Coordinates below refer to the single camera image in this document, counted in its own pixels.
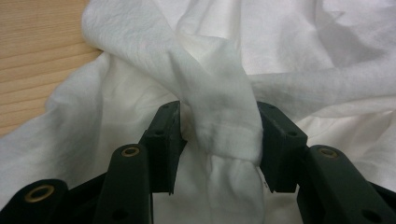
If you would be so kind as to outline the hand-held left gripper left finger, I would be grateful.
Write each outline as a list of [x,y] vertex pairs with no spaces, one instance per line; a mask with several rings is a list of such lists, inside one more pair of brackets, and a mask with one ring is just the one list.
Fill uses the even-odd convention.
[[139,143],[148,150],[150,190],[174,193],[179,158],[187,141],[180,124],[180,101],[161,105]]

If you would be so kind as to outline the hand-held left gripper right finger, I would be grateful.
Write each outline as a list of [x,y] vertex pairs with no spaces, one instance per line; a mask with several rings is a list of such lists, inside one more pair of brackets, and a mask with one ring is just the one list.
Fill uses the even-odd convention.
[[260,168],[272,192],[296,190],[307,135],[274,105],[258,102],[263,127]]

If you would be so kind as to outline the white garment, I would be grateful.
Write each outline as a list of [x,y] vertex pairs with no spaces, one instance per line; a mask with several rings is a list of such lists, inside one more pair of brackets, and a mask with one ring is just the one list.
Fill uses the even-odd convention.
[[258,102],[396,191],[396,0],[91,0],[82,33],[100,56],[0,138],[0,208],[38,179],[103,173],[174,100],[188,144],[155,224],[301,224],[259,172]]

